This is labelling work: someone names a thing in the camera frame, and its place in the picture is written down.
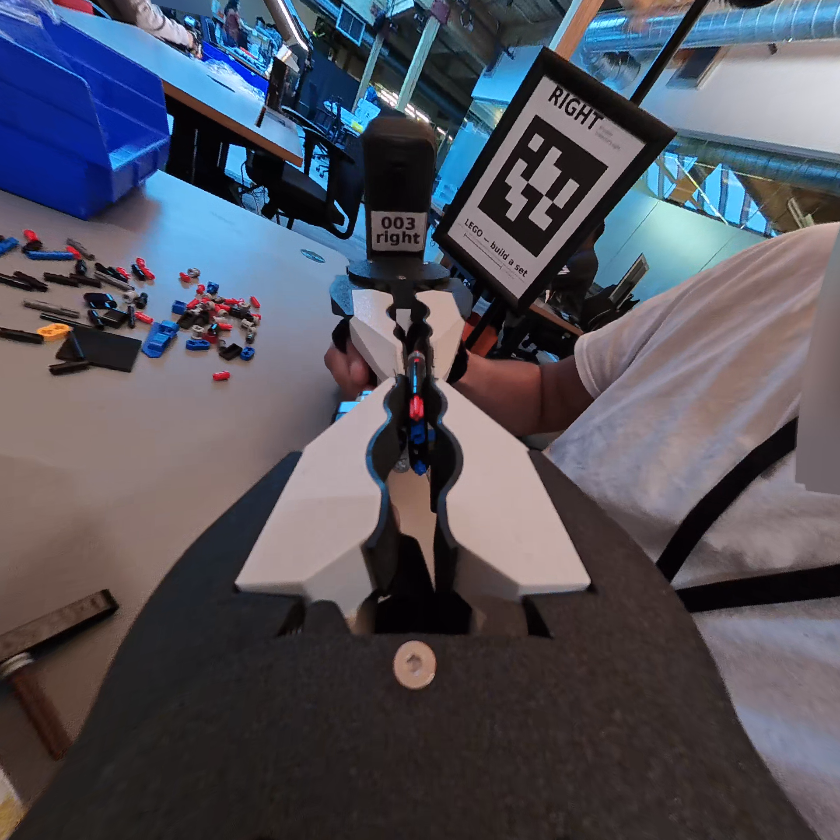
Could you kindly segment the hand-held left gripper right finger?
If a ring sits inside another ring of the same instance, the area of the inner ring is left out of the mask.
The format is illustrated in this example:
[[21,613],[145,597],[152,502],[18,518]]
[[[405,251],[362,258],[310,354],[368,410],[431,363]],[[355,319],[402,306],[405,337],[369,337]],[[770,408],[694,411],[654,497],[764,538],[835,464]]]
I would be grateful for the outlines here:
[[527,632],[528,599],[592,583],[537,469],[552,465],[444,381],[429,411],[437,593],[467,604],[472,632]]

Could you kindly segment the silver ventilation duct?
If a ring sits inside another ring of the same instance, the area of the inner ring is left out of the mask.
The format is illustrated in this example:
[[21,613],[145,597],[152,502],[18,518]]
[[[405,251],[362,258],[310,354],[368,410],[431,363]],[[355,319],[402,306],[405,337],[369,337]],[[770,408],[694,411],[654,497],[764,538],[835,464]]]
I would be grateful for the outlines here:
[[702,163],[726,165],[745,175],[839,195],[839,157],[835,153],[690,132],[678,133],[666,150]]
[[[598,15],[586,29],[579,51],[585,59],[603,53],[656,53],[668,42],[683,14],[662,14],[636,25],[625,14]],[[682,48],[780,44],[839,37],[838,1],[783,1],[737,8],[710,3],[681,42]]]

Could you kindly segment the black framed marker sign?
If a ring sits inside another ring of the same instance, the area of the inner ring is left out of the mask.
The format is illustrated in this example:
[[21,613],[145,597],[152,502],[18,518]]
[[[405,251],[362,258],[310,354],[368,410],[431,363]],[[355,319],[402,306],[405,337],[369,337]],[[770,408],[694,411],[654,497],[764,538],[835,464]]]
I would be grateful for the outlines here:
[[525,312],[675,136],[543,47],[434,240],[511,311]]

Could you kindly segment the person's right hand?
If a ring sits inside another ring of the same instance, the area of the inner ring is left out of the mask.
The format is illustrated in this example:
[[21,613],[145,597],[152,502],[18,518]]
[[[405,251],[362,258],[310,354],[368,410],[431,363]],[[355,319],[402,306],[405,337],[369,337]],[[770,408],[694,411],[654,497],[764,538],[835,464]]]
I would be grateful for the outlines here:
[[[334,343],[324,355],[324,363],[332,378],[339,386],[344,397],[354,398],[367,388],[371,382],[377,383],[377,377],[352,342],[347,342],[345,350],[340,350]],[[501,372],[502,362],[489,360],[477,353],[467,351],[462,346],[447,382],[455,389],[475,399],[489,393],[490,378]]]

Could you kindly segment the black flat lego panel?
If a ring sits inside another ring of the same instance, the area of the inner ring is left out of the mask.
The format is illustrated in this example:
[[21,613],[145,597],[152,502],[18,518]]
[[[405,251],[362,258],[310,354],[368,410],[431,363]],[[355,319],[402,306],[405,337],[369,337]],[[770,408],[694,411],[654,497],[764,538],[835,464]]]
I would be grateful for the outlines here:
[[115,332],[75,327],[56,352],[59,362],[86,361],[102,369],[130,373],[142,342]]

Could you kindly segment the black boom pole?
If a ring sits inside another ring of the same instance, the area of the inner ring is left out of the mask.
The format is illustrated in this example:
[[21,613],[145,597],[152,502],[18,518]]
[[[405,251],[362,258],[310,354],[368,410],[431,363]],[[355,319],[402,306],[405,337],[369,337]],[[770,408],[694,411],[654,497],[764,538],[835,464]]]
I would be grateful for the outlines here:
[[669,62],[674,58],[678,49],[682,46],[690,30],[694,27],[699,16],[708,6],[708,1],[694,1],[688,7],[679,24],[673,33],[658,52],[653,63],[647,70],[644,78],[639,81],[637,87],[630,96],[629,101],[637,106],[641,105],[648,93],[652,90],[656,81],[660,78]]

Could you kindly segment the person's white shirt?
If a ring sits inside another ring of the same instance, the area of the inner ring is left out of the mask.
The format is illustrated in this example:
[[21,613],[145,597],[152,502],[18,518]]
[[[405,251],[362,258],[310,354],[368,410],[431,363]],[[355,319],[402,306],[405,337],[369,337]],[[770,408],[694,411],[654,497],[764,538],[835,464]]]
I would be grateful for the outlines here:
[[[579,339],[593,398],[544,452],[657,561],[698,501],[800,407],[838,224],[765,239]],[[696,617],[742,726],[838,838],[838,599]]]

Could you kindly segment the pile of small lego pins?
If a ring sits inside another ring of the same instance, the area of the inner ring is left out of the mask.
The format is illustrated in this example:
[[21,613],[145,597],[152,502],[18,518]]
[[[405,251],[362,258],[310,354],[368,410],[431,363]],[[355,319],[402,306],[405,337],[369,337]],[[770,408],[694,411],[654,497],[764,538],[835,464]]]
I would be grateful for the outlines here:
[[[21,292],[22,307],[39,321],[32,329],[3,326],[2,343],[55,345],[57,352],[72,328],[85,327],[140,340],[139,356],[152,361],[163,358],[181,335],[191,354],[214,351],[222,362],[248,362],[255,357],[263,319],[258,298],[226,297],[216,282],[203,282],[196,267],[179,274],[182,291],[170,306],[170,317],[156,319],[149,312],[148,291],[155,274],[141,256],[128,268],[104,264],[73,238],[62,248],[47,249],[31,229],[24,230],[21,238],[2,236],[1,253],[2,257],[17,254],[33,262],[65,264],[57,269],[2,270],[2,287]],[[55,377],[89,369],[102,368],[84,360],[59,362],[56,356],[47,367]]]

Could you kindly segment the grey table with wooden edge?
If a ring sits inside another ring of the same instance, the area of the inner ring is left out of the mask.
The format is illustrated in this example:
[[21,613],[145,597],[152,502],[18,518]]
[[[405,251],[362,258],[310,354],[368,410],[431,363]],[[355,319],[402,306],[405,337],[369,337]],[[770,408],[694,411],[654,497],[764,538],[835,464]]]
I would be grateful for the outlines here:
[[226,88],[207,73],[201,61],[130,24],[63,7],[58,12],[69,25],[157,76],[166,96],[208,119],[225,136],[226,143],[261,149],[278,160],[303,165],[297,126],[287,119],[271,117],[257,125],[261,105]]

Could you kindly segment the blue plastic bin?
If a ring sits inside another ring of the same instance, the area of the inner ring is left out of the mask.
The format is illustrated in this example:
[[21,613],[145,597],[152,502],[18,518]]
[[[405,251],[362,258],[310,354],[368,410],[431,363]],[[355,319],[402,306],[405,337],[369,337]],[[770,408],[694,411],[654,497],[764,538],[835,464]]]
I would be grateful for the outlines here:
[[161,79],[75,26],[2,12],[2,190],[89,219],[165,168]]

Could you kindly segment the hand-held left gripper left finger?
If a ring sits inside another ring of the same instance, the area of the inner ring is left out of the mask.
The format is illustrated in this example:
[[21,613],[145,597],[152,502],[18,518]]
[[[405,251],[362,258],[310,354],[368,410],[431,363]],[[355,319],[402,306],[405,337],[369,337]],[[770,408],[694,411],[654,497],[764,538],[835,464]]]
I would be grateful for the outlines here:
[[401,457],[401,378],[305,447],[235,581],[241,592],[331,602],[354,620],[396,572],[386,482]]

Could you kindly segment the black office chair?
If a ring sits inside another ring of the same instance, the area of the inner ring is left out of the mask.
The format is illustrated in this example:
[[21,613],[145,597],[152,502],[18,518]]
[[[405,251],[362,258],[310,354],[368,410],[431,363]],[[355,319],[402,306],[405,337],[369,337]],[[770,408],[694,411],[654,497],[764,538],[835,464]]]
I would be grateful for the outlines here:
[[[248,153],[245,165],[253,184],[266,189],[261,213],[268,219],[283,216],[287,227],[296,221],[327,230],[346,240],[354,233],[364,195],[364,162],[361,138],[351,135],[342,143],[308,122],[297,122],[303,131],[303,168],[280,161],[264,151]],[[311,175],[315,151],[327,156],[327,184]]]

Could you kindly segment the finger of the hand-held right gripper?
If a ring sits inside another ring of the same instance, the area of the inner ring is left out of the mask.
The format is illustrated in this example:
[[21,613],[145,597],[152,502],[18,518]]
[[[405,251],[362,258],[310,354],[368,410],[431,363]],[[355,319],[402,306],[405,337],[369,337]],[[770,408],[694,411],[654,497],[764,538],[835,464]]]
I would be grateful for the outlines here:
[[427,308],[424,321],[430,329],[428,344],[432,353],[433,378],[445,381],[455,362],[465,321],[455,296],[448,290],[421,291],[418,301]]
[[395,333],[397,323],[389,313],[393,296],[380,290],[354,289],[352,304],[350,338],[377,380],[404,375],[404,344]]

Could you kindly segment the small lego assembly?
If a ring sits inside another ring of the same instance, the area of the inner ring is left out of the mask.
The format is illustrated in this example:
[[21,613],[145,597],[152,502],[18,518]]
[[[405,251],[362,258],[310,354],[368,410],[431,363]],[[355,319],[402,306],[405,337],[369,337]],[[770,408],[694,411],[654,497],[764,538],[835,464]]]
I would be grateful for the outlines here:
[[409,353],[406,379],[406,445],[409,466],[414,474],[428,476],[433,464],[437,433],[432,411],[434,378],[426,351],[417,348]]

